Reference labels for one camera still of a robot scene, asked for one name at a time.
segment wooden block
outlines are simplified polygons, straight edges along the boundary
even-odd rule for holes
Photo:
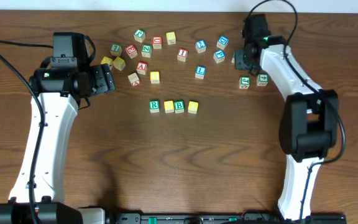
[[[175,105],[175,113],[185,112],[185,102],[183,100],[175,101],[173,104]]]
[[[187,112],[196,114],[197,110],[198,110],[198,103],[194,101],[190,101]]]
[[[146,75],[147,72],[147,63],[145,62],[138,62],[136,71],[138,74]]]
[[[240,77],[239,80],[239,88],[240,89],[248,89],[251,80],[247,76]]]
[[[113,44],[110,49],[110,54],[112,56],[120,57],[122,53],[122,48],[118,44]]]
[[[152,56],[152,46],[151,45],[143,45],[142,56],[143,57],[151,57]]]
[[[206,51],[206,43],[204,40],[199,40],[196,42],[196,50],[198,53],[202,53]]]
[[[112,69],[112,59],[111,58],[103,57],[101,64],[104,64],[104,63],[109,65],[110,70]]]
[[[204,79],[206,72],[206,67],[197,66],[196,68],[196,78]]]
[[[136,72],[128,75],[128,79],[132,86],[136,86],[140,84],[140,80]]]
[[[223,52],[223,50],[218,50],[214,53],[214,59],[216,63],[221,63],[224,61],[225,58],[225,54]]]
[[[168,45],[175,44],[177,42],[175,32],[167,32],[167,42]]]
[[[173,101],[170,100],[170,101],[165,101],[164,102],[164,108],[165,108],[165,112],[166,113],[172,113],[173,112]]]
[[[189,51],[185,49],[179,49],[178,51],[178,60],[182,62],[186,62],[187,55],[189,54]]]
[[[149,106],[151,113],[160,112],[160,102],[158,100],[150,100]]]
[[[218,43],[216,44],[216,46],[219,47],[220,49],[224,50],[227,46],[227,43],[229,43],[229,39],[222,35],[218,39]]]
[[[125,68],[125,61],[124,59],[120,58],[120,57],[116,57],[116,59],[114,59],[114,61],[112,62],[112,64],[114,65],[114,67],[120,71],[122,71],[122,69]]]
[[[150,81],[153,84],[160,83],[160,72],[150,72]]]
[[[153,48],[154,49],[162,48],[162,37],[153,37]]]
[[[136,41],[143,43],[143,40],[146,39],[146,33],[141,29],[137,29],[135,31],[134,37]]]
[[[134,58],[137,56],[137,50],[136,47],[131,44],[130,46],[125,48],[125,51],[127,52],[127,54],[129,55],[130,58]]]
[[[259,74],[258,75],[258,86],[265,86],[269,82],[269,76],[267,74]]]

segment wooden table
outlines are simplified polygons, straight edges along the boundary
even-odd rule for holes
[[[44,12],[0,11],[0,39],[52,44],[58,30],[81,32],[96,44],[94,63],[109,56],[112,43],[123,47],[144,29],[151,44],[163,36],[163,49],[151,58],[130,59],[114,69],[117,90],[91,99],[71,129],[65,169],[66,204],[139,209],[145,213],[242,212],[272,210],[283,186],[285,155],[278,142],[284,101],[274,83],[239,90],[244,71],[231,63],[246,13]],[[285,37],[292,14],[269,14],[273,34]],[[165,33],[175,31],[177,44]],[[216,41],[229,38],[225,61],[216,64]],[[198,54],[195,42],[207,51]],[[187,62],[177,60],[179,48]],[[358,14],[300,14],[291,42],[297,61],[325,89],[339,94],[347,131],[347,150],[337,163],[320,169],[312,211],[344,212],[358,223]],[[50,49],[0,44],[0,52],[29,78]],[[149,75],[132,87],[127,76],[138,61],[161,73],[161,84]],[[207,68],[204,80],[195,68]],[[196,100],[198,114],[150,114],[149,100]],[[0,61],[0,203],[7,202],[22,164],[30,127],[30,95]],[[338,145],[331,150],[332,157]]]

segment camera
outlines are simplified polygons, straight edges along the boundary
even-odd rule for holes
[[[92,54],[89,54],[86,41],[93,48]],[[80,106],[82,98],[87,100],[116,89],[108,64],[90,66],[95,55],[96,48],[88,36],[75,32],[55,32],[53,56],[41,63],[30,77],[29,84],[36,95],[71,95]]]

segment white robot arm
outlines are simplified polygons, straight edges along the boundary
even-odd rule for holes
[[[270,75],[274,84],[276,84],[278,90],[284,97],[284,100],[287,99],[288,95],[293,95],[295,93],[301,93],[303,95],[313,94],[308,87],[302,84],[301,80],[288,66],[284,59],[283,49],[283,44],[271,45],[266,49],[263,49],[260,55],[260,66],[262,70]],[[316,90],[320,90],[321,87],[299,66],[298,62],[293,57],[289,46],[287,46],[287,54],[292,65],[297,69],[300,75]],[[278,209],[284,219],[299,219],[308,168],[313,163],[321,162],[323,160],[324,159],[319,157],[311,157],[303,159],[302,162],[297,162],[292,155],[287,155],[284,187],[281,197],[278,200]],[[310,216],[310,200],[319,167],[320,165],[313,167],[313,172],[308,183],[308,191],[304,202],[302,218]]]
[[[35,169],[35,202],[41,202],[42,197],[50,197],[52,202],[64,203],[63,175],[67,143],[71,126],[77,116],[78,104],[71,95],[61,97],[59,93],[41,93],[38,99],[45,111],[47,126],[44,127]],[[27,184],[40,123],[40,113],[34,99],[31,105],[32,119],[24,160],[9,194],[9,198],[16,198],[17,203],[29,202]]]

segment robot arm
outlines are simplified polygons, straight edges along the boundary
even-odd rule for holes
[[[42,197],[50,197],[51,202],[64,203],[63,175],[70,129],[78,112],[78,105],[71,95],[61,97],[59,93],[41,93],[39,101],[45,111],[44,134],[39,149],[35,169],[35,202]],[[29,202],[28,181],[32,156],[37,139],[40,114],[34,99],[29,139],[25,149],[24,160],[16,183],[9,198],[16,198],[17,203]]]
[[[285,100],[285,110],[280,123],[280,144],[287,155],[287,169],[283,191],[278,200],[278,209],[284,220],[299,220],[311,215],[310,200],[320,165],[328,149],[336,142],[336,120],[331,111],[290,68],[284,58],[284,50],[290,63],[300,76],[315,90],[319,91],[337,109],[337,94],[324,91],[300,67],[291,48],[285,45],[281,36],[270,35],[265,16],[250,16],[244,21],[244,49],[236,51],[237,69],[265,71],[276,84]],[[308,120],[308,114],[318,114],[315,121]],[[303,200],[305,187],[308,189]]]
[[[284,97],[284,100],[287,99],[288,95],[293,95],[295,93],[301,93],[303,95],[313,94],[308,87],[302,84],[301,80],[288,66],[287,62],[283,58],[283,48],[283,44],[276,44],[263,49],[260,55],[260,67],[263,71],[270,75],[271,79],[274,81],[278,90]],[[298,62],[296,62],[291,53],[291,48],[288,46],[287,54],[292,65],[297,69],[301,76],[316,90],[320,90],[321,87],[316,84],[299,66]],[[307,111],[304,111],[304,113],[311,113],[311,110],[308,109]],[[313,163],[321,162],[323,160],[323,158],[320,159],[319,157],[311,157],[303,159],[301,162],[297,162],[293,156],[287,155],[284,187],[281,197],[278,200],[278,209],[284,219],[299,219],[308,168]],[[302,218],[306,218],[311,213],[310,200],[319,167],[320,165],[313,167],[313,172],[311,173],[308,182],[308,191],[304,201]]]

